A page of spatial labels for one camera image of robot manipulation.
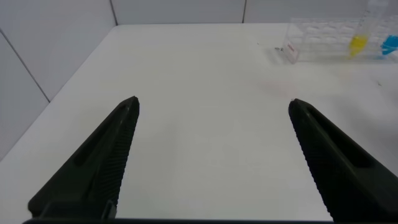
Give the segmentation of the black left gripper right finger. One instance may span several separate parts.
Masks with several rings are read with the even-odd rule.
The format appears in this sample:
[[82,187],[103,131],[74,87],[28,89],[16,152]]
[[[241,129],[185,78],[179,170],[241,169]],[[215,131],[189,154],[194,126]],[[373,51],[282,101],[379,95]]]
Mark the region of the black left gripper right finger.
[[396,222],[397,176],[311,104],[289,103],[310,173],[334,222]]

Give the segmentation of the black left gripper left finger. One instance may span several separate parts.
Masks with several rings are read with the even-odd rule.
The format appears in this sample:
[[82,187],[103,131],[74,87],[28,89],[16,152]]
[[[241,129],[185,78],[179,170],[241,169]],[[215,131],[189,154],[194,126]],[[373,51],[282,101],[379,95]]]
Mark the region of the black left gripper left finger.
[[117,105],[31,198],[33,218],[114,218],[140,104]]

